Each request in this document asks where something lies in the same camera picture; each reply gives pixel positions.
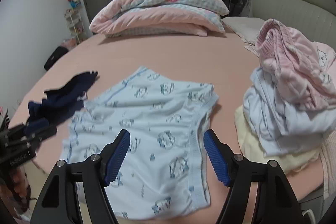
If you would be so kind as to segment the left hand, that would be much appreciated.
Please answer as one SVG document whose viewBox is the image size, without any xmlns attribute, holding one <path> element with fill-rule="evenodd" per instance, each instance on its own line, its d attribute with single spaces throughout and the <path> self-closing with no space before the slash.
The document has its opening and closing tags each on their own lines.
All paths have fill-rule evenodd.
<svg viewBox="0 0 336 224">
<path fill-rule="evenodd" d="M 24 166 L 19 166 L 9 172 L 1 171 L 1 197 L 13 197 L 15 201 L 25 202 L 28 186 Z"/>
</svg>

